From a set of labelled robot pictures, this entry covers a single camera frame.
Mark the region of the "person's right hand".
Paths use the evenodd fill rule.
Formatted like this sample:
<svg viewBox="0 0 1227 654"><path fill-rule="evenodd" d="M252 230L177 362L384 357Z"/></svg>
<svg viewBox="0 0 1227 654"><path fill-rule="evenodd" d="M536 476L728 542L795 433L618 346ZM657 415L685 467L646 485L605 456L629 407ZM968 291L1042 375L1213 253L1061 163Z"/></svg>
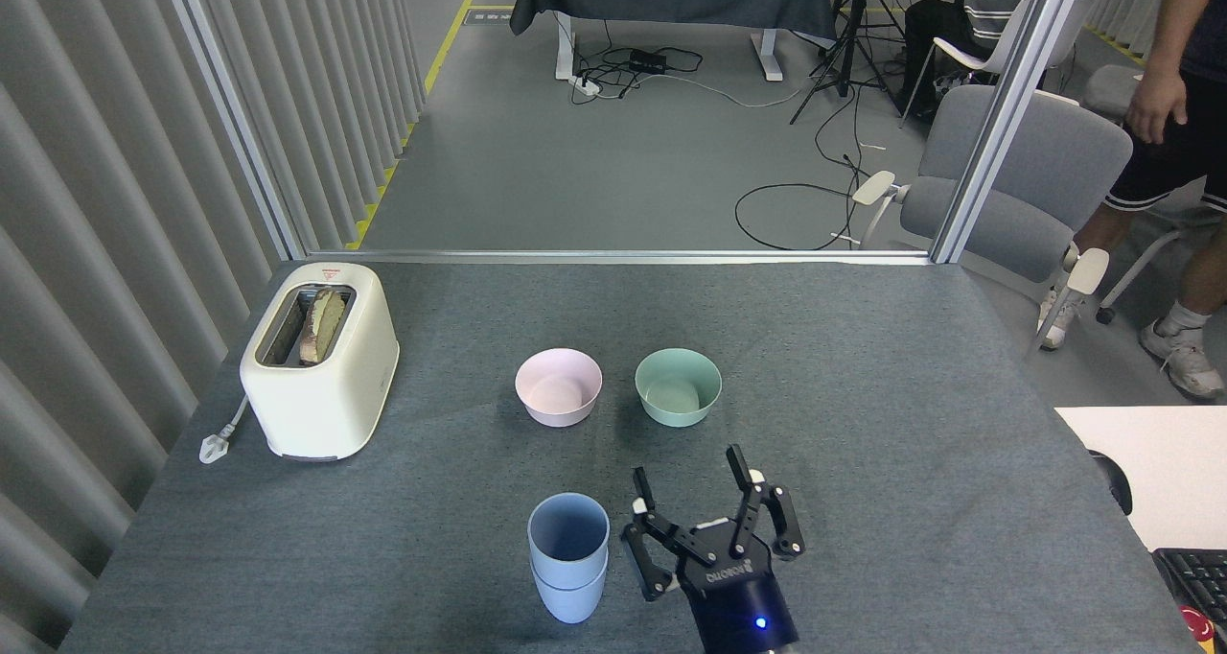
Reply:
<svg viewBox="0 0 1227 654"><path fill-rule="evenodd" d="M1169 121L1187 125L1187 87L1178 65L1147 67L1133 94L1125 121L1135 137L1152 146L1163 144Z"/></svg>

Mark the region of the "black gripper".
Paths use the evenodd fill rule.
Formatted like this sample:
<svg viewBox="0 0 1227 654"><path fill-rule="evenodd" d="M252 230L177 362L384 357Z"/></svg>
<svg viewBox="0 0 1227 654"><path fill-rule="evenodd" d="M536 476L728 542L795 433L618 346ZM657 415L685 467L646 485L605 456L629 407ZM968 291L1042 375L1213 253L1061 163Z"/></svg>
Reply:
<svg viewBox="0 0 1227 654"><path fill-rule="evenodd" d="M636 469L633 518L621 530L622 547L645 601L656 601L679 580L706 653L794 652L800 636L772 568L772 553L794 560L806 548L794 494L787 485L769 483L761 471L750 469L741 445L728 445L725 456L742 493L735 520L683 530L656 513L645 470ZM769 548L755 536L762 506L775 529ZM664 571L654 563L644 537L679 556L679 569ZM710 553L717 555L713 566Z"/></svg>

